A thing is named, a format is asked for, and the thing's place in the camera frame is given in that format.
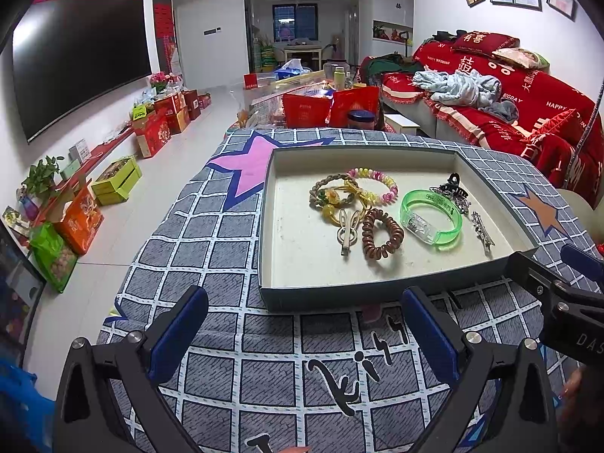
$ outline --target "plastic stool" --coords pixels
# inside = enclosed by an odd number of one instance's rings
[[[35,389],[37,376],[0,359],[0,393],[15,404],[14,415],[27,439],[42,453],[52,453],[54,401]]]

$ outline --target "star pattern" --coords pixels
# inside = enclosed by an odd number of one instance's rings
[[[555,228],[568,238],[569,234],[561,225],[560,221],[558,221],[558,209],[543,202],[526,184],[524,184],[524,189],[526,190],[526,195],[513,194],[513,197],[535,213],[544,236],[548,236],[550,231]]]
[[[226,192],[223,211],[231,209],[262,190],[267,174],[268,161],[273,149],[328,145],[333,140],[333,137],[326,137],[296,143],[295,145],[285,145],[270,136],[265,136],[256,131],[252,132],[242,151],[229,151],[220,154],[206,164],[206,166],[218,170],[218,172],[233,172],[233,178]]]

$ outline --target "floor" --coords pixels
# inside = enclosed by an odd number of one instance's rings
[[[153,159],[140,160],[143,177],[128,202],[102,208],[102,228],[75,266],[62,294],[42,295],[29,335],[25,368],[36,388],[55,399],[69,345],[79,336],[96,342],[99,329],[144,241],[164,219],[182,186],[206,163],[236,120],[237,100],[211,91],[212,104]]]

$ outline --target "orange star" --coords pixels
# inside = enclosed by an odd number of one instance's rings
[[[513,196],[535,213],[535,216],[537,216],[537,220],[541,225],[541,229],[543,230],[543,234],[548,236],[550,231],[552,231],[552,228],[556,228],[561,234],[568,237],[569,234],[564,230],[560,221],[558,221],[558,209],[543,202],[526,184],[524,185],[524,188],[527,192],[526,196],[521,194],[514,194]]]

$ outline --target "bolt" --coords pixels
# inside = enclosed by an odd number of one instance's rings
[[[74,341],[71,343],[71,346],[73,349],[79,349],[80,347],[84,347],[84,344],[86,344],[86,339],[84,337],[78,337],[74,339]]]
[[[524,346],[526,347],[526,349],[534,351],[535,349],[537,349],[537,341],[534,339],[524,339]]]
[[[128,339],[128,342],[131,344],[136,344],[143,340],[143,333],[140,330],[133,330],[126,336],[126,339]]]
[[[479,344],[482,342],[482,336],[478,332],[468,332],[466,334],[466,339],[468,342],[472,342],[472,344]]]

